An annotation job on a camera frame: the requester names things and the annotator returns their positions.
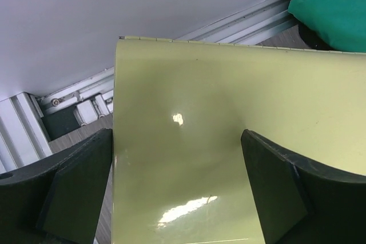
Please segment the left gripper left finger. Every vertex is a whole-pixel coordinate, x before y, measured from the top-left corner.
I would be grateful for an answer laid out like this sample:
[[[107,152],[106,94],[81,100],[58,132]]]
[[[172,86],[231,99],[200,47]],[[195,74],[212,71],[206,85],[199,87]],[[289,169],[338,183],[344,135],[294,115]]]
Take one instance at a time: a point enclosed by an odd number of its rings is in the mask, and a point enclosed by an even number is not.
[[[1,174],[1,243],[93,243],[113,159],[113,132]]]

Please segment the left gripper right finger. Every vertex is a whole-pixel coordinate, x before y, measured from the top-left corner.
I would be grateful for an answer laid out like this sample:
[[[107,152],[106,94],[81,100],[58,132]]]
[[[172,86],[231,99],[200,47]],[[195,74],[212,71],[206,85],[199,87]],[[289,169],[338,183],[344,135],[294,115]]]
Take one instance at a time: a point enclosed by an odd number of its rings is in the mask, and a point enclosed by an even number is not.
[[[248,129],[241,147],[265,243],[365,243],[365,176]]]

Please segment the yellow-green drawer box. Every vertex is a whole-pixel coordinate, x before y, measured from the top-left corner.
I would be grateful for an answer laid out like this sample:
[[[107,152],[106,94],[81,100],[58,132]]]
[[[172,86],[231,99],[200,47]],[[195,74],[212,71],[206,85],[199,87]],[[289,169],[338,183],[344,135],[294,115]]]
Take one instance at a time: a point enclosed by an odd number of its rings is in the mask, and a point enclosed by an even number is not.
[[[365,55],[121,38],[113,243],[263,243],[241,150],[254,131],[365,174]]]

